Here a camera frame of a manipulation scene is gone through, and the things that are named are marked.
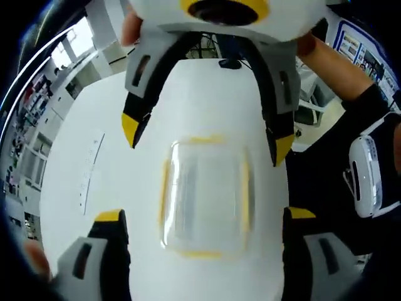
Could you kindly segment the person's left hand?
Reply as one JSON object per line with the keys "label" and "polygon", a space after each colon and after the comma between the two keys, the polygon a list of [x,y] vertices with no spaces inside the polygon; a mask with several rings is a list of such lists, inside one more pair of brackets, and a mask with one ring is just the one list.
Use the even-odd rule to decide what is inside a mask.
{"label": "person's left hand", "polygon": [[29,264],[35,274],[39,276],[43,281],[50,282],[52,279],[49,262],[41,245],[34,240],[27,240],[23,244],[24,252]]}

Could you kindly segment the person's right hand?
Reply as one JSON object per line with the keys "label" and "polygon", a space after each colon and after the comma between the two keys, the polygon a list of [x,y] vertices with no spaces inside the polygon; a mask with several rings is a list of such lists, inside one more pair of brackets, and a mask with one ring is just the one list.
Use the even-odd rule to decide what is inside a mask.
{"label": "person's right hand", "polygon": [[[128,13],[122,26],[123,46],[132,45],[139,39],[142,22],[143,20],[137,16],[135,11]],[[335,52],[320,39],[307,33],[297,39],[297,54],[302,62],[312,65],[328,60],[330,55]]]}

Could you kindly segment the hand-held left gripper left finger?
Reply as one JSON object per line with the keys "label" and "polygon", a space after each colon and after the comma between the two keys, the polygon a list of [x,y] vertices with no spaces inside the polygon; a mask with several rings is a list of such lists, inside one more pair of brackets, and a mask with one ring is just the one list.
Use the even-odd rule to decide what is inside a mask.
{"label": "hand-held left gripper left finger", "polygon": [[51,286],[62,300],[131,300],[130,264],[125,211],[104,211],[60,256]]}

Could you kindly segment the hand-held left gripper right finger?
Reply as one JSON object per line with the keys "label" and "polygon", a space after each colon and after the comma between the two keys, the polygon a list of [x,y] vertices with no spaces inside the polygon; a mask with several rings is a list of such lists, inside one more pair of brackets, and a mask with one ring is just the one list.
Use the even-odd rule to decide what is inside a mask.
{"label": "hand-held left gripper right finger", "polygon": [[343,300],[360,278],[357,258],[312,212],[283,213],[282,300]]}

